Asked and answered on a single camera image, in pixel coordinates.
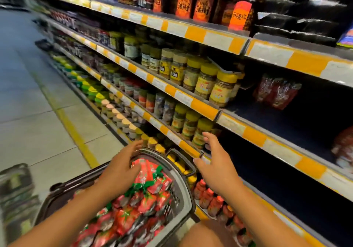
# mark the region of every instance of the shopping basket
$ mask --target shopping basket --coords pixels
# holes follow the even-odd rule
[[[131,161],[143,158],[161,165],[163,172],[173,180],[170,187],[170,194],[173,200],[170,203],[170,209],[166,218],[166,225],[164,229],[161,230],[161,232],[149,242],[149,247],[162,246],[168,238],[174,234],[174,232],[181,227],[183,223],[185,223],[185,221],[195,211],[196,207],[190,188],[186,182],[187,177],[196,173],[195,166],[174,148],[170,149],[165,156],[167,157],[168,155],[175,155],[179,159],[182,159],[191,169],[191,172],[187,175],[183,175],[169,159],[148,148],[142,148],[136,151],[131,158]],[[108,164],[109,162],[104,163],[65,183],[53,185],[50,188],[50,194],[46,197],[40,207],[34,224],[39,224],[55,211],[63,207],[69,199],[72,199],[76,190],[84,189],[93,185],[94,180],[101,175]]]

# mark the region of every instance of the hand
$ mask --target hand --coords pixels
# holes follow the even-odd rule
[[[230,186],[241,183],[229,154],[223,149],[214,134],[203,132],[204,140],[211,147],[212,159],[206,164],[200,158],[194,158],[194,163],[210,188],[221,197],[231,192]]]
[[[142,147],[143,140],[134,141],[124,147],[110,161],[107,168],[96,183],[104,190],[107,200],[112,200],[124,194],[135,181],[141,170],[141,165],[135,165],[130,169],[130,158],[134,151]]]

